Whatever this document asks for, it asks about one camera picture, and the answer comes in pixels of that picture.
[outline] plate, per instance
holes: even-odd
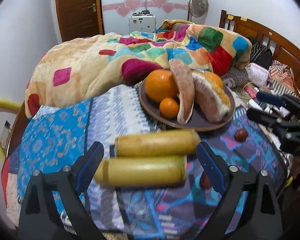
[[[234,115],[234,110],[235,110],[235,101],[228,87],[224,86],[224,91],[230,98],[231,109],[230,112],[223,117],[221,122],[219,123],[209,122],[206,119],[204,113],[201,111],[199,105],[194,103],[192,116],[186,125],[179,125],[177,123],[177,119],[169,120],[160,115],[159,103],[156,103],[155,101],[151,100],[146,95],[145,80],[142,82],[140,86],[138,95],[139,95],[140,104],[144,108],[144,110],[155,119],[158,119],[160,122],[163,122],[169,126],[178,129],[188,128],[188,129],[195,129],[196,131],[199,132],[203,132],[203,131],[212,131],[218,129],[226,125],[232,120],[232,117]]]

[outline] orange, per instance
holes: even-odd
[[[219,87],[221,87],[223,89],[223,82],[221,80],[221,78],[215,74],[215,73],[212,73],[212,72],[204,72],[202,73],[203,76],[206,76],[206,77],[209,77],[210,79],[212,79]]]
[[[147,96],[160,103],[164,98],[176,98],[179,92],[171,71],[157,69],[146,78],[145,88]]]
[[[173,98],[165,98],[159,105],[160,114],[167,119],[174,119],[179,113],[179,104]]]

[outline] pink square patch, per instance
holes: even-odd
[[[70,80],[71,68],[64,68],[57,70],[53,75],[53,86],[60,86]]]

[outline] metal bolt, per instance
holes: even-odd
[[[290,139],[291,137],[292,137],[292,134],[288,132],[288,133],[286,134],[286,138],[287,138],[287,139]]]
[[[262,176],[268,176],[268,172],[265,170],[261,170],[260,173]]]
[[[35,170],[33,173],[32,173],[34,176],[38,176],[40,174],[40,170]]]
[[[229,167],[229,170],[231,170],[232,172],[237,172],[238,171],[238,167],[237,166],[234,166],[234,165],[231,165]]]
[[[70,165],[65,165],[63,166],[62,170],[63,171],[69,171],[71,169],[71,166]]]

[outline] blue gripper pad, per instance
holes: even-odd
[[[257,93],[257,99],[261,102],[265,102],[277,107],[284,106],[286,104],[286,100],[284,100],[281,97],[270,95],[264,92],[258,92]]]
[[[228,167],[226,162],[221,156],[215,155],[206,142],[201,142],[197,145],[196,155],[202,168],[206,172],[213,189],[223,195],[226,192],[225,176]]]
[[[104,148],[102,143],[94,142],[91,145],[90,149],[83,156],[79,157],[81,158],[87,155],[87,160],[77,175],[77,184],[75,187],[75,191],[78,195],[88,189],[90,182],[103,159],[103,154]]]

